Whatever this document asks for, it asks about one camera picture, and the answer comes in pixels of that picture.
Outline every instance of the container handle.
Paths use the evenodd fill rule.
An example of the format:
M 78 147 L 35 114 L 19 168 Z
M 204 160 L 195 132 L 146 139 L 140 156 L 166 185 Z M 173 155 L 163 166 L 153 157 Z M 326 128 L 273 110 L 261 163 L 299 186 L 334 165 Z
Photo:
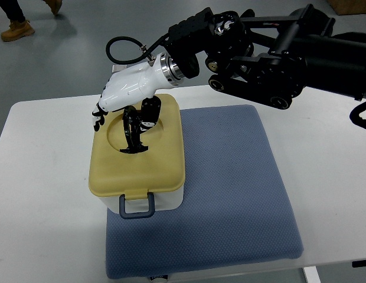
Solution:
M 119 214 L 123 219 L 148 218 L 153 216 L 155 212 L 154 194 L 148 193 L 149 210 L 145 212 L 126 213 L 125 212 L 125 195 L 119 197 Z

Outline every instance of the gray floor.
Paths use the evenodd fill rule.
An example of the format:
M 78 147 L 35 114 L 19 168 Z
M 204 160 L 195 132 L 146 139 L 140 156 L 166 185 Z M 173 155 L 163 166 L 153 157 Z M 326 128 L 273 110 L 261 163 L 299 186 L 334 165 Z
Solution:
M 366 15 L 339 17 L 325 0 L 64 0 L 56 18 L 41 1 L 19 0 L 19 3 L 36 33 L 15 42 L 4 43 L 0 39 L 0 135 L 9 109 L 16 102 L 101 93 L 111 74 L 112 63 L 104 51 L 111 38 L 128 35 L 150 46 L 171 25 L 207 6 L 215 13 L 233 10 L 241 14 L 252 8 L 257 16 L 271 16 L 288 15 L 313 3 L 315 8 L 336 18 L 334 34 L 366 32 Z M 8 24 L 0 9 L 0 33 Z M 133 46 L 116 45 L 113 50 L 124 59 L 139 55 Z M 205 55 L 200 54 L 198 58 L 203 62 Z M 186 80 L 183 86 L 207 84 L 210 72 L 203 64 L 201 70 L 199 77 Z M 352 269 L 350 263 L 319 266 L 318 272 L 323 283 L 366 283 L 366 268 Z M 304 282 L 305 279 L 301 270 L 293 270 L 200 282 L 224 281 L 266 283 Z

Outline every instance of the boot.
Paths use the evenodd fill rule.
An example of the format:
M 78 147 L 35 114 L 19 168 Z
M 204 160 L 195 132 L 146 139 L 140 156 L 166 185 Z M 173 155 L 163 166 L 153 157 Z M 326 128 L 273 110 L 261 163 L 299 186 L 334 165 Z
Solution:
M 3 41 L 14 41 L 21 37 L 27 37 L 33 34 L 35 30 L 30 26 L 28 21 L 18 22 L 10 20 L 10 29 L 1 33 Z
M 60 10 L 63 0 L 44 0 L 45 3 L 51 8 L 53 15 L 57 15 Z

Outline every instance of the white table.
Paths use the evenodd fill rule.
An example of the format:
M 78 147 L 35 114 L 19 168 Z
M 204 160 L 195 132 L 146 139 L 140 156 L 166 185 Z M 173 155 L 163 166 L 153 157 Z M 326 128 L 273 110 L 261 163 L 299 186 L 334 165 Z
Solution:
M 170 282 L 366 259 L 366 130 L 360 102 L 306 88 L 288 110 L 213 91 L 160 91 L 182 109 L 252 104 L 266 130 L 302 237 L 298 259 L 170 276 Z M 0 282 L 113 282 L 106 207 L 87 186 L 99 96 L 15 104 L 0 138 Z M 119 282 L 146 282 L 144 278 Z

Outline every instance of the blue cushion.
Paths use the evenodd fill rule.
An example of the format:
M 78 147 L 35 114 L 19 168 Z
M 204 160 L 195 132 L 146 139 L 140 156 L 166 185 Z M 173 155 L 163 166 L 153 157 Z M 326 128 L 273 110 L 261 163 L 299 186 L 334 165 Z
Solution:
M 107 276 L 300 257 L 293 210 L 256 109 L 196 108 L 182 110 L 181 117 L 183 203 L 147 219 L 124 220 L 108 210 Z

